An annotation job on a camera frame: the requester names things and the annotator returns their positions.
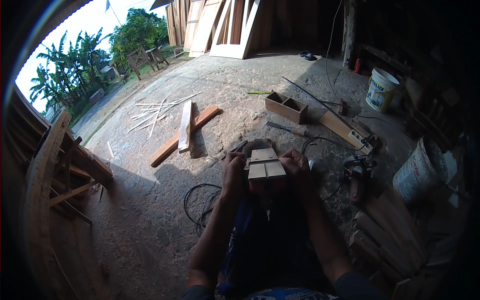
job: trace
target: slipper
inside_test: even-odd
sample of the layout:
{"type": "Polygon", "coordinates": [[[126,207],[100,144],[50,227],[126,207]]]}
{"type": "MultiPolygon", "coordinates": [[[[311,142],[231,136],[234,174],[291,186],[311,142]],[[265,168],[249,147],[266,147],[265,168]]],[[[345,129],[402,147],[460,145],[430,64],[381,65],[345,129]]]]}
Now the slipper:
{"type": "Polygon", "coordinates": [[[313,56],[313,54],[310,53],[310,52],[308,52],[307,55],[305,55],[303,58],[305,58],[306,60],[309,60],[309,61],[317,60],[317,58],[315,56],[313,56]]]}

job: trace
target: hand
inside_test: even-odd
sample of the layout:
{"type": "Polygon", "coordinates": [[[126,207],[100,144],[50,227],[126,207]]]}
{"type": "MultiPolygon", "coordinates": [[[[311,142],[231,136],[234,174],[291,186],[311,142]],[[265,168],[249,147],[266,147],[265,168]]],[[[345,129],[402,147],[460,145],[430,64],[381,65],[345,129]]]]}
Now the hand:
{"type": "Polygon", "coordinates": [[[295,183],[297,189],[313,189],[308,159],[295,149],[290,149],[278,157],[283,169],[295,183]]]}
{"type": "Polygon", "coordinates": [[[245,193],[243,187],[243,168],[245,155],[241,152],[230,152],[223,161],[222,166],[222,194],[240,199],[245,193]]]}

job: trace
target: wooden chisel handle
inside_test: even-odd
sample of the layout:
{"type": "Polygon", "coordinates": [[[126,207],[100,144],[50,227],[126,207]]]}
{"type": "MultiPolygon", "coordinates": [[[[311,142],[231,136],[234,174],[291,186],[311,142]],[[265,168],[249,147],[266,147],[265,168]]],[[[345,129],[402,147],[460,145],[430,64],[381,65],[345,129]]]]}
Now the wooden chisel handle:
{"type": "Polygon", "coordinates": [[[291,133],[298,134],[301,136],[305,136],[305,130],[299,129],[299,128],[291,128],[290,129],[291,133]]]}

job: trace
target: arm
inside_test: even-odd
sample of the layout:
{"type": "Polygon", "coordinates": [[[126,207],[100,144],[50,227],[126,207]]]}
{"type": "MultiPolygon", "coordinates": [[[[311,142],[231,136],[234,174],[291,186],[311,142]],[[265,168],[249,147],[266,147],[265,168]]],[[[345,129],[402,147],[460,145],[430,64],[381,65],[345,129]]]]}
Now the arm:
{"type": "Polygon", "coordinates": [[[333,286],[343,274],[352,271],[348,247],[343,236],[328,216],[325,202],[316,193],[307,158],[295,149],[278,158],[293,180],[300,196],[310,229],[310,240],[322,269],[333,286]]]}
{"type": "Polygon", "coordinates": [[[222,192],[208,225],[190,258],[187,287],[206,286],[213,290],[222,267],[235,216],[243,196],[242,171],[245,156],[229,153],[222,167],[222,192]]]}

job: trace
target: forearm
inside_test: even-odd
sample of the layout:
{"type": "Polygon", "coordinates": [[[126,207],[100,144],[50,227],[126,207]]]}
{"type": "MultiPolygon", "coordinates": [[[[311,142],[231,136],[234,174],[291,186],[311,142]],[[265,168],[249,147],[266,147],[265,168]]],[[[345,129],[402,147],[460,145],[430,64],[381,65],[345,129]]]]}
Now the forearm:
{"type": "Polygon", "coordinates": [[[198,240],[190,259],[188,287],[196,284],[215,287],[240,202],[239,199],[234,198],[236,198],[235,195],[228,195],[223,191],[220,194],[208,225],[198,240]]]}
{"type": "Polygon", "coordinates": [[[340,230],[328,216],[325,202],[314,190],[302,194],[310,240],[325,275],[334,285],[341,275],[352,270],[347,244],[340,230]]]}

